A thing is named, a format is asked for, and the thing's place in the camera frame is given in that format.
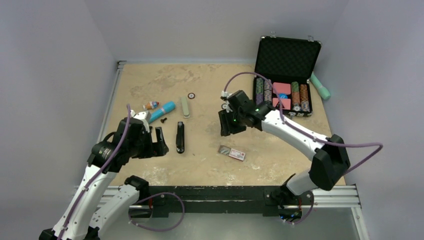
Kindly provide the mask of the beige green stapler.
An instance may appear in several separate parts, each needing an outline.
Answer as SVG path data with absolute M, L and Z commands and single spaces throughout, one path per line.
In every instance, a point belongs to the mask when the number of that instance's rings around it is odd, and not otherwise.
M 182 96 L 180 98 L 180 101 L 181 101 L 183 117 L 188 119 L 190 117 L 190 109 L 189 109 L 188 99 L 187 99 L 186 96 Z

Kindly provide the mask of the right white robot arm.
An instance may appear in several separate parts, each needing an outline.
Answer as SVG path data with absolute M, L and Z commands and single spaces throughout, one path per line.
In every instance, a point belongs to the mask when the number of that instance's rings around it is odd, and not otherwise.
M 279 193 L 284 202 L 292 204 L 301 194 L 314 189 L 332 190 L 350 167 L 340 136 L 314 133 L 286 118 L 267 102 L 255 104 L 242 90 L 235 93 L 222 91 L 220 98 L 226 105 L 218 113 L 221 136 L 255 128 L 283 140 L 311 161 L 308 170 L 290 176 L 281 185 Z

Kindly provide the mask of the red white staple box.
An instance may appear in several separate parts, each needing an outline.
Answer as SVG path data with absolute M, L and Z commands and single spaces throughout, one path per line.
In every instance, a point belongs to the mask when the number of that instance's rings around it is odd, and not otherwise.
M 246 154 L 244 152 L 225 146 L 225 145 L 219 146 L 218 153 L 221 155 L 236 159 L 238 161 L 242 161 L 242 162 L 245 160 L 245 157 L 246 157 Z

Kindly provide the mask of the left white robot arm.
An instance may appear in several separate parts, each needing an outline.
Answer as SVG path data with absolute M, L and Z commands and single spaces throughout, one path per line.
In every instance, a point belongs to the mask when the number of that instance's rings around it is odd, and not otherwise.
M 157 141 L 152 140 L 155 130 Z M 142 205 L 150 196 L 149 183 L 135 175 L 102 207 L 98 207 L 112 180 L 130 159 L 162 157 L 169 151 L 161 127 L 125 117 L 115 132 L 95 144 L 82 181 L 58 223 L 41 232 L 41 240 L 99 240 L 106 227 L 130 204 Z

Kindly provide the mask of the black stapler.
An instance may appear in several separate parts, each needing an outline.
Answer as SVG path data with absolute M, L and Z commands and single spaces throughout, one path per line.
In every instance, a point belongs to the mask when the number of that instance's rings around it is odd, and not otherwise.
M 185 125 L 182 121 L 177 123 L 175 144 L 177 153 L 183 154 L 185 152 Z

